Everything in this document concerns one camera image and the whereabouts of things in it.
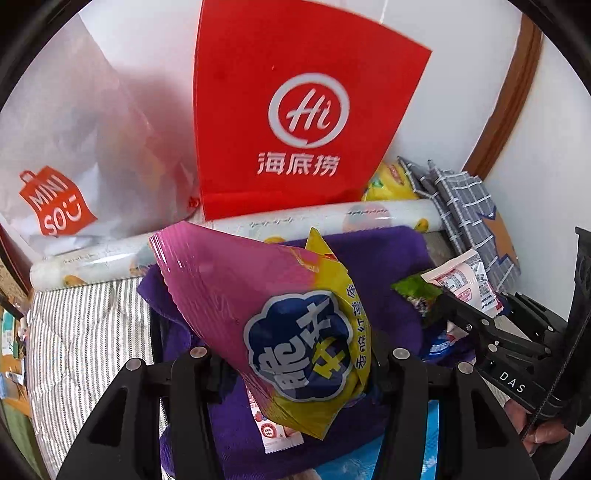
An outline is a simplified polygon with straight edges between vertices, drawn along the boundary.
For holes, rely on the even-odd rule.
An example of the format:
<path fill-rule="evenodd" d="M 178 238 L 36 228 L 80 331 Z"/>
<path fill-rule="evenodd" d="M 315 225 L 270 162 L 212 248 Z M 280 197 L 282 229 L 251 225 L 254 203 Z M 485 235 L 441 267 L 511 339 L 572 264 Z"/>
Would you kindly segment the right hand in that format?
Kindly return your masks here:
<path fill-rule="evenodd" d="M 514 400 L 508 400 L 504 405 L 505 413 L 508 415 L 514 428 L 521 432 L 527 423 L 528 412 Z M 543 444 L 555 444 L 570 436 L 559 419 L 552 419 L 530 431 L 522 440 L 522 443 L 529 454 Z"/>

